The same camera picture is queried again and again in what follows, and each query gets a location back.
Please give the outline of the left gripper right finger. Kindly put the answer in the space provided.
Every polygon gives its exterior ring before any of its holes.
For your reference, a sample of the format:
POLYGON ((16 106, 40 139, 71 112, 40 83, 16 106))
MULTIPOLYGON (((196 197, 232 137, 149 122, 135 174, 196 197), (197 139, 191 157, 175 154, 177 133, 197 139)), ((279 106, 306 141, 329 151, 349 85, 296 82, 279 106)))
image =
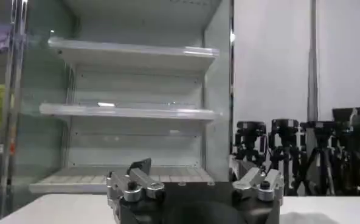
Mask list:
POLYGON ((229 156, 229 172, 232 176, 232 203, 256 197, 260 201, 277 200, 283 203, 284 177, 279 170, 264 171, 254 163, 229 156))

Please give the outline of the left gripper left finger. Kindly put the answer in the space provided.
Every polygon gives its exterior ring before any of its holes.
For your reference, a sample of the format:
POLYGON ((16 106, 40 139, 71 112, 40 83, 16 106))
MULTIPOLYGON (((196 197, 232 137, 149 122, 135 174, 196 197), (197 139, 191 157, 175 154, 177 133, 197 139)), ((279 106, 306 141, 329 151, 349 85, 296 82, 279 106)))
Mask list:
POLYGON ((165 199, 165 184, 150 177, 151 158, 132 162, 124 174, 110 171, 106 176, 107 201, 111 208, 123 198, 137 203, 145 198, 158 202, 165 199))

